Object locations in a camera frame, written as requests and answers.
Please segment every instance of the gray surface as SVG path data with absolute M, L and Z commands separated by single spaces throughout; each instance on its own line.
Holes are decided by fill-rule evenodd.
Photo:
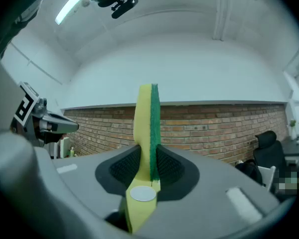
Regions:
M 240 187 L 264 214 L 279 205 L 265 188 L 231 165 L 189 151 L 168 149 L 197 165 L 199 182 L 182 200 L 158 203 L 137 235 L 156 239 L 213 239 L 247 228 L 248 224 L 238 216 L 225 194 L 231 187 Z
M 64 183 L 82 203 L 101 218 L 106 218 L 113 210 L 117 210 L 122 197 L 107 193 L 95 178 L 95 169 L 104 160 L 114 157 L 124 150 L 121 148 L 88 156 L 62 158 L 53 160 L 56 168 L 76 164 L 77 169 L 60 174 Z
M 290 137 L 281 142 L 285 156 L 299 156 L 299 145 L 296 140 L 291 141 Z
M 132 238 L 73 196 L 45 149 L 11 132 L 0 133 L 0 190 L 43 238 Z

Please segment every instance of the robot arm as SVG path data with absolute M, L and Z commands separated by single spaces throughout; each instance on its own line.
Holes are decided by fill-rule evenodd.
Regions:
M 20 82 L 19 86 L 25 96 L 14 115 L 11 127 L 33 146 L 43 147 L 47 143 L 58 142 L 63 134 L 79 129 L 75 121 L 48 111 L 46 98 L 40 98 L 29 83 Z

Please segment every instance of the yellow sponge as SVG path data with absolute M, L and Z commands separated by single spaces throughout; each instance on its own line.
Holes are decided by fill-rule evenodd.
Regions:
M 126 191 L 126 213 L 129 230 L 137 231 L 156 209 L 156 197 L 148 202 L 140 202 L 130 195 L 136 186 L 152 187 L 160 191 L 159 176 L 156 166 L 156 147 L 160 144 L 160 104 L 157 84 L 140 87 L 134 117 L 134 140 L 141 146 L 139 170 Z

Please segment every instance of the gray platform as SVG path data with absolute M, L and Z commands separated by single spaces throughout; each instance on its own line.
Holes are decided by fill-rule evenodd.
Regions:
M 231 187 L 240 187 L 264 214 L 279 205 L 277 199 L 265 188 L 231 165 L 188 151 L 169 149 L 196 164 L 200 180 L 194 190 L 182 200 L 159 202 L 157 209 L 136 235 L 156 239 L 202 236 L 213 239 L 246 228 L 248 224 L 238 216 L 225 194 Z M 77 169 L 60 176 L 71 192 L 101 218 L 118 208 L 121 196 L 105 192 L 95 178 L 95 169 L 102 161 L 122 150 L 53 161 L 56 168 L 77 165 Z

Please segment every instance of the black office chair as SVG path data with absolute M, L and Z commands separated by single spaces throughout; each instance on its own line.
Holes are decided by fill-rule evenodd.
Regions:
M 287 166 L 283 147 L 277 140 L 277 135 L 273 131 L 266 131 L 256 136 L 258 138 L 259 147 L 254 150 L 254 158 L 258 166 L 271 168 L 276 167 L 274 175 L 273 192 L 276 197 L 282 202 L 289 197 L 299 193 L 299 187 L 295 190 L 281 190 L 278 187 L 279 183 L 286 181 L 287 178 L 295 178 L 294 173 L 297 173 L 299 178 L 299 168 L 295 166 Z
M 287 163 L 281 143 L 273 131 L 266 131 L 256 136 L 259 147 L 254 150 L 257 165 L 271 168 L 275 166 L 279 171 L 286 171 Z

